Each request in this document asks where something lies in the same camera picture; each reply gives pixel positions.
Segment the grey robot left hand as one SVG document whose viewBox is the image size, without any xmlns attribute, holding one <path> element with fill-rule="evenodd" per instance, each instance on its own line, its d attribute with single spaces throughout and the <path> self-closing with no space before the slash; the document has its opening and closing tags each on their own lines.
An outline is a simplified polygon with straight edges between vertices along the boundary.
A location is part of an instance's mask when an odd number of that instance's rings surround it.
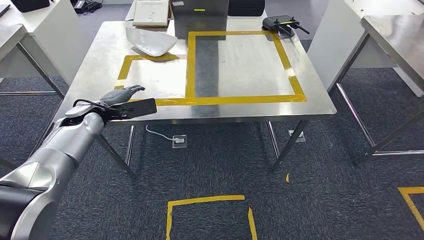
<svg viewBox="0 0 424 240">
<path fill-rule="evenodd" d="M 144 91 L 146 88 L 141 85 L 132 85 L 120 89 L 114 89 L 113 91 L 108 92 L 106 95 L 101 97 L 99 101 L 106 104 L 108 107 L 115 104 L 121 104 L 128 102 L 131 97 L 139 92 Z"/>
</svg>

